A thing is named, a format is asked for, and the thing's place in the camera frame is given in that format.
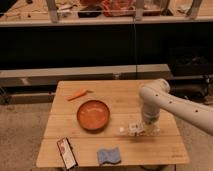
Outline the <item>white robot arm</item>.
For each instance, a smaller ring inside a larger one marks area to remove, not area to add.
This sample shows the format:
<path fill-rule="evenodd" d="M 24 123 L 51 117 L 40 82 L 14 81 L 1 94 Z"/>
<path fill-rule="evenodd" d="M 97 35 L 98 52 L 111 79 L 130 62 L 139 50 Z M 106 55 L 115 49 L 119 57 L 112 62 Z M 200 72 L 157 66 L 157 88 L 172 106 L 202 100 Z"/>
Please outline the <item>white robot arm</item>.
<path fill-rule="evenodd" d="M 157 122 L 160 110 L 164 109 L 213 136 L 213 107 L 173 96 L 169 91 L 170 85 L 165 79 L 156 79 L 140 87 L 143 121 L 147 125 Z"/>

